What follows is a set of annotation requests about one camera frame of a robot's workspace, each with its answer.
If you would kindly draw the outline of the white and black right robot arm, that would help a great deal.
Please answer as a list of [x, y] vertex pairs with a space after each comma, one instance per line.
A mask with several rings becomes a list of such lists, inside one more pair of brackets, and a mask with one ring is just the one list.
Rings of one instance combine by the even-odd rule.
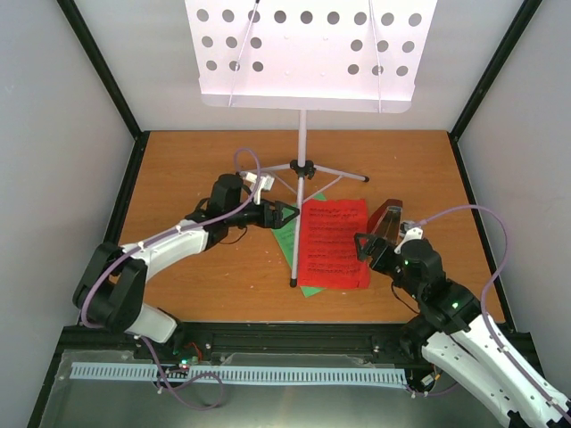
[[418, 304], [400, 339], [410, 358], [441, 368], [503, 427], [570, 425], [570, 399], [532, 367], [481, 301], [445, 274], [421, 229], [409, 230], [399, 244], [367, 234], [354, 242], [359, 260]]

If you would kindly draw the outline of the red sheet music page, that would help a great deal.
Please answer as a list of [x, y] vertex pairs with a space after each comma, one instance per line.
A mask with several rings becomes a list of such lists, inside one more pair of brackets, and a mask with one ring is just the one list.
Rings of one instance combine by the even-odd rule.
[[370, 273], [357, 257], [354, 236], [366, 231], [363, 199], [310, 200], [302, 207], [298, 285], [350, 290], [367, 289]]

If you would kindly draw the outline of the brown wooden metronome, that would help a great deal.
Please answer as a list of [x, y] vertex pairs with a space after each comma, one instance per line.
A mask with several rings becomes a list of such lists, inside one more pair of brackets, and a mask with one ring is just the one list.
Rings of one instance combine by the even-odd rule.
[[384, 201], [368, 219], [367, 233], [396, 244], [401, 232], [402, 208], [402, 200], [387, 199]]

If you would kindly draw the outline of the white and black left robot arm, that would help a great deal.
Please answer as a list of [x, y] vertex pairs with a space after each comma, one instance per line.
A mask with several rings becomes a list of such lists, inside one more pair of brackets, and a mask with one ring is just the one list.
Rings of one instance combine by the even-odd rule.
[[221, 243], [232, 227], [278, 230], [292, 222], [299, 209], [261, 198], [272, 185], [267, 175], [223, 174], [210, 196], [174, 227], [139, 243], [101, 243], [72, 297], [82, 322], [112, 333], [144, 336], [165, 358], [179, 357], [186, 347], [182, 324], [143, 302], [146, 284], [182, 259]]

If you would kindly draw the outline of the green sheet music page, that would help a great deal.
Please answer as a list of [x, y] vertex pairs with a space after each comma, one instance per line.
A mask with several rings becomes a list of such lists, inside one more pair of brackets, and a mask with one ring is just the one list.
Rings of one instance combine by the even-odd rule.
[[[271, 230], [277, 244], [282, 251], [289, 269], [292, 269], [293, 255], [294, 255], [294, 233], [295, 233], [296, 220], [292, 220], [285, 226], [279, 229]], [[324, 291], [322, 287], [302, 286], [302, 294], [305, 298], [312, 297], [319, 292]]]

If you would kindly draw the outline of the white tripod music stand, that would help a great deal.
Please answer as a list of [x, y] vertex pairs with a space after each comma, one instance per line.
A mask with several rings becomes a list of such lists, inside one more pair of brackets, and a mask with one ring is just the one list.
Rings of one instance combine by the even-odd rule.
[[433, 1], [189, 1], [202, 101], [293, 110], [305, 162], [312, 111], [408, 111]]

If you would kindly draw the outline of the clear plastic metronome cover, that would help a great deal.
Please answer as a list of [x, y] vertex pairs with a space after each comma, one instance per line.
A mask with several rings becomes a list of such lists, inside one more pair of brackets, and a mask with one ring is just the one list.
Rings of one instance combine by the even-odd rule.
[[401, 207], [388, 206], [374, 226], [372, 234], [385, 238], [388, 243], [397, 244], [400, 224]]

